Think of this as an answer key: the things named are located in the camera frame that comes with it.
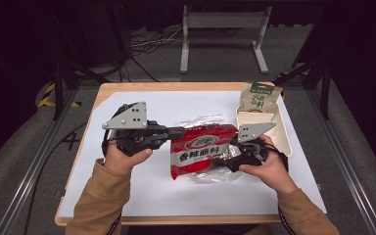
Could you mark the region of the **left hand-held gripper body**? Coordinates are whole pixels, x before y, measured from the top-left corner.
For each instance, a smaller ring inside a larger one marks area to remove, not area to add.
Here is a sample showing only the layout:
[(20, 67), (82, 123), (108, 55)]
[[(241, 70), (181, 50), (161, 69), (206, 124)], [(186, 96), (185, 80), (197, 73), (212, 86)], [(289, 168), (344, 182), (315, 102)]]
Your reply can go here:
[(107, 153), (109, 141), (116, 141), (117, 148), (131, 157), (146, 150), (159, 149), (167, 141), (167, 127), (147, 120), (145, 102), (122, 105), (114, 116), (102, 124), (105, 130), (102, 152)]

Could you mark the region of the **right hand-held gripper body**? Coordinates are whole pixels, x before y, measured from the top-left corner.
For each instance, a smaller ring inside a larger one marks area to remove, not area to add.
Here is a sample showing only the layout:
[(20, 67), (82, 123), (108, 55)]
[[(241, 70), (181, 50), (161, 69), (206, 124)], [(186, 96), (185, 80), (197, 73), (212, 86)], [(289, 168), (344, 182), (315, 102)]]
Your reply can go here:
[(241, 124), (239, 131), (230, 144), (236, 146), (240, 154), (227, 160), (227, 167), (236, 172), (240, 165), (261, 165), (266, 161), (268, 148), (260, 138), (263, 133), (272, 129), (274, 122)]

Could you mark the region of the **red seasoning packet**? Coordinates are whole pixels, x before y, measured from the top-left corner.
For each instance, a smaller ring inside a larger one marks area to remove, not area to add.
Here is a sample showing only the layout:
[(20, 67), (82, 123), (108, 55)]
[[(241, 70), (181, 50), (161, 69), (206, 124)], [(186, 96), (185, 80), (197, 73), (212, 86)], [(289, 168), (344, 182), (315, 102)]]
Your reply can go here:
[(181, 139), (170, 143), (170, 176), (212, 168), (212, 159), (228, 148), (238, 129), (232, 124), (209, 124), (186, 128)]

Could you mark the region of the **white divided tray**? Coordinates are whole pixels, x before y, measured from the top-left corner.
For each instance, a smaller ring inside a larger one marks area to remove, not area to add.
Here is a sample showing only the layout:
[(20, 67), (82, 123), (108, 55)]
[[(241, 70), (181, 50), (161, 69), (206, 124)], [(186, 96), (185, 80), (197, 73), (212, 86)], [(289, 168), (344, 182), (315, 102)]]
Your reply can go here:
[(289, 157), (292, 154), (292, 147), (287, 133), (287, 124), (283, 118), (284, 114), (286, 114), (286, 108), (282, 99), (278, 98), (268, 113), (240, 112), (237, 109), (237, 125), (239, 128), (241, 124), (274, 122), (275, 126), (263, 134), (270, 137), (274, 146)]

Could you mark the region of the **beige green-topped seasoning packet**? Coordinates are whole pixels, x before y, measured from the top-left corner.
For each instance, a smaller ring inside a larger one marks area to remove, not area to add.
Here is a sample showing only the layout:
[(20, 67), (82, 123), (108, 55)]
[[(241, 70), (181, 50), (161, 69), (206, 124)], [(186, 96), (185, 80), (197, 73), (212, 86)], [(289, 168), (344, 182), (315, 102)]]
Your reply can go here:
[(240, 112), (268, 113), (282, 92), (281, 87), (267, 82), (246, 82), (240, 95)]

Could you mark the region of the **person's left hand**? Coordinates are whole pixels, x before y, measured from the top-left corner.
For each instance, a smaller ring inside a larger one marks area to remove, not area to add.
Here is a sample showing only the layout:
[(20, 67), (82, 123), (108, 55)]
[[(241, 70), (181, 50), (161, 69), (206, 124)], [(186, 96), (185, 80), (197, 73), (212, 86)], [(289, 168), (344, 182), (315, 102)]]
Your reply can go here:
[(116, 141), (109, 141), (104, 167), (115, 174), (125, 175), (130, 173), (136, 165), (148, 160), (152, 154), (151, 149), (146, 149), (129, 157), (117, 148)]

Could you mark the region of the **person's right hand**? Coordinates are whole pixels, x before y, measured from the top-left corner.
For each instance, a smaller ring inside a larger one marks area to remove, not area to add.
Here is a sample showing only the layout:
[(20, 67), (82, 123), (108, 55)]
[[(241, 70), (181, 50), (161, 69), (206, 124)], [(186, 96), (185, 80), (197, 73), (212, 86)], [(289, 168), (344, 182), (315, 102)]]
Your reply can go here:
[(258, 177), (278, 196), (298, 190), (298, 186), (289, 175), (277, 153), (269, 151), (266, 161), (262, 165), (241, 164), (239, 170)]

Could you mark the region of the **clear packet of dark spices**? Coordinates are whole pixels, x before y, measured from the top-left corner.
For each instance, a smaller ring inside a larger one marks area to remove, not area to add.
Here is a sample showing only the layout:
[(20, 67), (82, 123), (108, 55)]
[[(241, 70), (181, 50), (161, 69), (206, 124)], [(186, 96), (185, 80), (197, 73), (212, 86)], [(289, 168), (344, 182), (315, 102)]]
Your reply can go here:
[[(208, 115), (192, 117), (190, 119), (182, 120), (179, 124), (185, 128), (190, 128), (205, 124), (223, 124), (223, 114)], [(214, 166), (211, 169), (194, 172), (191, 174), (191, 179), (197, 184), (212, 184), (223, 183), (237, 180), (242, 175), (242, 172), (232, 172), (225, 166)]]

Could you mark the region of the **black metal stand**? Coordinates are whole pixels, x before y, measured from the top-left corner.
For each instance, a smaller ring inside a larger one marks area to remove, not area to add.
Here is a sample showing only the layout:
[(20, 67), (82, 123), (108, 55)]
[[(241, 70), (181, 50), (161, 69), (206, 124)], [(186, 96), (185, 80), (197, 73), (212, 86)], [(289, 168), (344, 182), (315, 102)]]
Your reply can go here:
[(327, 61), (312, 61), (305, 63), (302, 66), (285, 73), (284, 75), (278, 76), (273, 83), (276, 86), (280, 86), (303, 72), (307, 72), (307, 76), (303, 81), (304, 89), (313, 90), (318, 82), (321, 82), (320, 111), (323, 117), (328, 119), (331, 70)]
[(53, 120), (57, 120), (62, 111), (65, 109), (67, 103), (64, 101), (63, 94), (63, 85), (65, 84), (68, 90), (76, 90), (80, 83), (78, 80), (78, 75), (75, 73), (79, 71), (89, 77), (92, 80), (95, 80), (101, 84), (109, 83), (109, 81), (103, 76), (82, 67), (69, 60), (59, 60), (54, 66), (54, 84), (55, 84), (55, 114)]

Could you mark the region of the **yellow black hazard tape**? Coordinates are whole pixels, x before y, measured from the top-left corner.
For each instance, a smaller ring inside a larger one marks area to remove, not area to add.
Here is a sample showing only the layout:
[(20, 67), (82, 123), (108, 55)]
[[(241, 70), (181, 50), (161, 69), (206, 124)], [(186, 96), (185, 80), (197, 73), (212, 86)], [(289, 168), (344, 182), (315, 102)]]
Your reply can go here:
[[(55, 108), (56, 102), (49, 100), (53, 91), (55, 91), (55, 83), (50, 82), (47, 88), (45, 89), (41, 100), (38, 102), (37, 107), (54, 107)], [(72, 102), (70, 106), (72, 108), (79, 108), (81, 107), (81, 102)]]

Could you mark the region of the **white metal stand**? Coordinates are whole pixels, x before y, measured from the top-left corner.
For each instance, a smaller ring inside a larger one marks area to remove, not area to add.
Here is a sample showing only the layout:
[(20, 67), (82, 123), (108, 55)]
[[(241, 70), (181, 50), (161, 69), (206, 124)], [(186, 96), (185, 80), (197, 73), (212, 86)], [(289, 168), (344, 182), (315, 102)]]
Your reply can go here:
[(251, 43), (260, 72), (268, 73), (268, 67), (261, 51), (272, 7), (257, 12), (190, 12), (183, 8), (180, 72), (187, 73), (189, 66), (189, 29), (190, 28), (256, 28), (258, 38)]

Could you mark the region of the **aluminium floor rail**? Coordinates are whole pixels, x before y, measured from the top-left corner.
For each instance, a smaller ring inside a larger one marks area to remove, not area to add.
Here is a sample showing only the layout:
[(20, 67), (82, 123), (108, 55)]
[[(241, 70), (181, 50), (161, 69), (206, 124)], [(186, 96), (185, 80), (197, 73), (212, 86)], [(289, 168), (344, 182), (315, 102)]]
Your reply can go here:
[(335, 159), (351, 191), (352, 197), (360, 211), (370, 235), (376, 235), (376, 212), (368, 199), (355, 171), (347, 157), (347, 154), (338, 139), (331, 123), (324, 117), (320, 109), (319, 101), (314, 91), (308, 90), (306, 95), (313, 106), (321, 125), (326, 132), (327, 138), (335, 152)]
[(11, 204), (7, 207), (4, 215), (0, 220), (0, 235), (9, 235), (15, 221), (17, 220), (24, 203), (35, 185), (39, 171), (44, 167), (45, 158), (49, 155), (50, 147), (54, 142), (56, 133), (60, 129), (60, 126), (67, 115), (68, 109), (76, 96), (76, 90), (68, 90), (66, 92), (65, 100), (63, 101), (63, 107), (60, 110), (58, 117), (51, 122), (49, 129), (47, 130), (43, 142), (39, 146), (34, 158), (29, 165), (21, 183), (19, 184), (17, 191), (11, 201)]

